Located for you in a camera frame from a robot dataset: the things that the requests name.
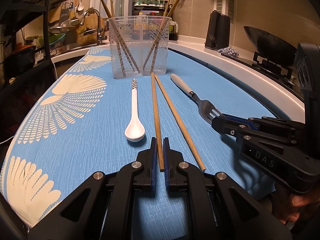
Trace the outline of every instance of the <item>spoon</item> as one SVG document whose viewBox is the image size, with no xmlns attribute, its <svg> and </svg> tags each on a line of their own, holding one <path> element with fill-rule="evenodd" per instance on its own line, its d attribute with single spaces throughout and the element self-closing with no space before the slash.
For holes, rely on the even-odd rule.
<svg viewBox="0 0 320 240">
<path fill-rule="evenodd" d="M 83 5 L 81 3 L 81 0 L 79 0 L 79 6 L 78 6 L 78 12 L 82 11 L 83 10 Z"/>
<path fill-rule="evenodd" d="M 138 90 L 137 80 L 132 79 L 132 90 L 131 90 L 131 120 L 124 131 L 125 137 L 131 142 L 140 141 L 146 131 L 138 117 Z"/>
</svg>

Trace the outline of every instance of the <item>gas stove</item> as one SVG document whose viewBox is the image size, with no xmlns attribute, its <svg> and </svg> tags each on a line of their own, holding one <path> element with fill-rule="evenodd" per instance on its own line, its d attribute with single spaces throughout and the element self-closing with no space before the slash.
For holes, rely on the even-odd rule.
<svg viewBox="0 0 320 240">
<path fill-rule="evenodd" d="M 303 96 L 300 91 L 300 87 L 298 84 L 295 84 L 294 80 L 297 77 L 297 74 L 293 72 L 293 69 L 288 66 L 280 66 L 271 61 L 267 58 L 264 58 L 259 52 L 255 52 L 253 55 L 252 60 L 248 60 L 245 58 L 238 57 L 234 59 L 227 55 L 221 54 L 227 58 L 240 62 L 259 73 L 267 76 L 268 78 L 272 79 L 273 81 L 277 82 L 292 94 L 294 94 L 297 98 L 303 101 Z"/>
</svg>

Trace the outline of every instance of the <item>faucet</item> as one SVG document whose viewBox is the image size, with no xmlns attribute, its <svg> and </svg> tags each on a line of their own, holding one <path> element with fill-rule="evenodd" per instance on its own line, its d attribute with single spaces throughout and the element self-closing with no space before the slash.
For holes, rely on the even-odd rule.
<svg viewBox="0 0 320 240">
<path fill-rule="evenodd" d="M 88 10 L 86 10 L 83 13 L 80 25 L 84 25 L 84 18 L 90 13 L 93 12 L 97 15 L 98 17 L 98 25 L 97 25 L 97 45 L 101 45 L 102 44 L 102 40 L 104 39 L 104 37 L 101 35 L 101 31 L 103 31 L 100 27 L 100 13 L 98 10 L 96 10 L 95 8 L 89 8 Z"/>
</svg>

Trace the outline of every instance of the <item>screw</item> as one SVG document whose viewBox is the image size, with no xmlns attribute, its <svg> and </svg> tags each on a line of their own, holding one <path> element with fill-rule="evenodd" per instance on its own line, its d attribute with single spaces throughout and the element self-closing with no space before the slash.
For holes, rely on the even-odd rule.
<svg viewBox="0 0 320 240">
<path fill-rule="evenodd" d="M 182 168 L 182 169 L 186 169 L 186 168 L 189 167 L 189 164 L 186 163 L 186 162 L 180 162 L 180 163 L 179 163 L 179 167 Z"/>
<path fill-rule="evenodd" d="M 95 179 L 102 179 L 103 173 L 100 172 L 100 171 L 98 171 L 98 172 L 96 172 L 96 173 L 93 175 L 93 177 L 94 177 Z"/>
<path fill-rule="evenodd" d="M 141 165 L 142 165 L 141 162 L 133 162 L 133 163 L 131 163 L 131 166 L 132 166 L 133 168 L 135 168 L 135 169 L 140 168 Z"/>
<path fill-rule="evenodd" d="M 227 175 L 224 172 L 218 172 L 217 173 L 217 178 L 221 179 L 221 180 L 224 180 L 224 179 L 227 178 Z"/>
</svg>

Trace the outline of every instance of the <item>vent grille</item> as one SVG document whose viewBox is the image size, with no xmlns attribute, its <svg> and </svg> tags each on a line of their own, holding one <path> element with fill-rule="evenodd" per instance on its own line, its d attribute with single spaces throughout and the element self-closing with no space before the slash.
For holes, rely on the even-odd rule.
<svg viewBox="0 0 320 240">
<path fill-rule="evenodd" d="M 217 12 L 222 13 L 222 0 L 217 0 Z"/>
<path fill-rule="evenodd" d="M 228 0 L 228 16 L 230 17 L 230 23 L 233 24 L 235 16 L 235 0 Z"/>
</svg>

